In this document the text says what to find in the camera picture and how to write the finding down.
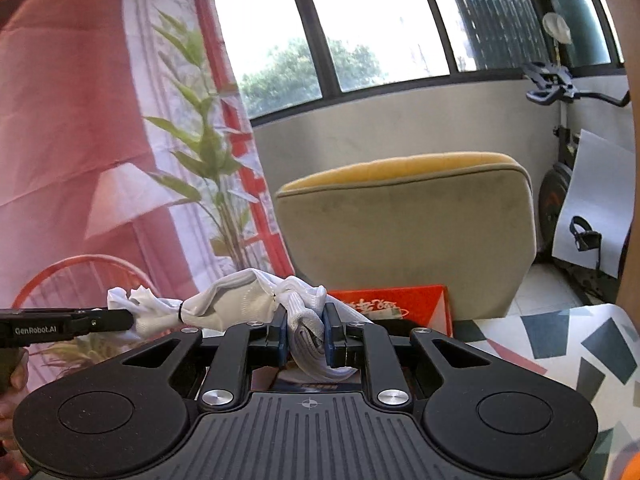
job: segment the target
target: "geometric patterned tablecloth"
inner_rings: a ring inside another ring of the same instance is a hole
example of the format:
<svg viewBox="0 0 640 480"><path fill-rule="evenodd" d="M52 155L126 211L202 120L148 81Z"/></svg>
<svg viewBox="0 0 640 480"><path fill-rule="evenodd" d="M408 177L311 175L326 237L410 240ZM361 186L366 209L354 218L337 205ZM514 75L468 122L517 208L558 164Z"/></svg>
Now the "geometric patterned tablecloth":
<svg viewBox="0 0 640 480"><path fill-rule="evenodd" d="M454 337L583 394L598 438L582 473L619 480L640 452L640 336L613 304L454 322Z"/></svg>

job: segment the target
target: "beige upholstered chair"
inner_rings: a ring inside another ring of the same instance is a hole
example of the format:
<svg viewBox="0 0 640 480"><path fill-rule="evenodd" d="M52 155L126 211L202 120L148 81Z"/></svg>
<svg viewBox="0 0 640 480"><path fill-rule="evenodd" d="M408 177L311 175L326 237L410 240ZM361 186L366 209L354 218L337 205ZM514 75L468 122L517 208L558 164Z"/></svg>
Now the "beige upholstered chair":
<svg viewBox="0 0 640 480"><path fill-rule="evenodd" d="M441 283L454 319L504 316L536 254L529 175L498 153L355 164L283 186L275 205L312 284Z"/></svg>

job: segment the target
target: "chair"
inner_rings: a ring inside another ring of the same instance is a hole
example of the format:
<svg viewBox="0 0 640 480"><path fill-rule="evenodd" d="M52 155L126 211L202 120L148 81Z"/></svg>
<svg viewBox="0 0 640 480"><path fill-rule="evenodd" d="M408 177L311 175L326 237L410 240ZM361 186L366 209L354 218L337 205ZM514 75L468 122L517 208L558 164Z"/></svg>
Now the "chair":
<svg viewBox="0 0 640 480"><path fill-rule="evenodd" d="M296 269L329 290L446 285L454 319L501 317L536 254L529 175L498 153L417 155L283 186Z"/></svg>
<svg viewBox="0 0 640 480"><path fill-rule="evenodd" d="M125 290L149 288L156 297L158 290L149 277L139 268L115 256L106 254L82 254L56 262L34 276L18 293L12 308L87 308L104 306L107 291L121 286ZM73 358L77 361L95 361L117 349L109 348L104 341L88 340L78 347ZM48 345L32 345L29 348L29 383L33 391L58 376L59 367L51 366L41 354Z"/></svg>

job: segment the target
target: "triangular cutout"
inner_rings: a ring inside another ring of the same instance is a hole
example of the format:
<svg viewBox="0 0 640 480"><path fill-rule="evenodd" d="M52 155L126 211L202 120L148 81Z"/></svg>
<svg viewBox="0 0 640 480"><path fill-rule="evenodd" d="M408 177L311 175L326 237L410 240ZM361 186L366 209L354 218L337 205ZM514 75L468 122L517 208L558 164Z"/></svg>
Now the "triangular cutout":
<svg viewBox="0 0 640 480"><path fill-rule="evenodd" d="M169 339L159 345L152 346L136 354L122 364L127 366L138 366L141 368L158 368L171 355L171 352L180 344L179 339Z"/></svg>
<svg viewBox="0 0 640 480"><path fill-rule="evenodd" d="M444 341L444 339L435 339L433 344L453 368L475 368L490 364L486 359L471 354L449 341Z"/></svg>

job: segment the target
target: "silver screw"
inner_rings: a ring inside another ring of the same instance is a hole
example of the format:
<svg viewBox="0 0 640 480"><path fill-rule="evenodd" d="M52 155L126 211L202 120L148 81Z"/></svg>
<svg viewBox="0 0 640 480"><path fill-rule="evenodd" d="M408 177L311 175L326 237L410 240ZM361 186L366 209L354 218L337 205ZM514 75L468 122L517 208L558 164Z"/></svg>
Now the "silver screw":
<svg viewBox="0 0 640 480"><path fill-rule="evenodd" d="M234 394L226 390L209 390L202 394L202 402L209 406L223 406L234 400Z"/></svg>
<svg viewBox="0 0 640 480"><path fill-rule="evenodd" d="M387 406L399 406L409 400L409 394L402 390L384 390L378 394L378 400Z"/></svg>

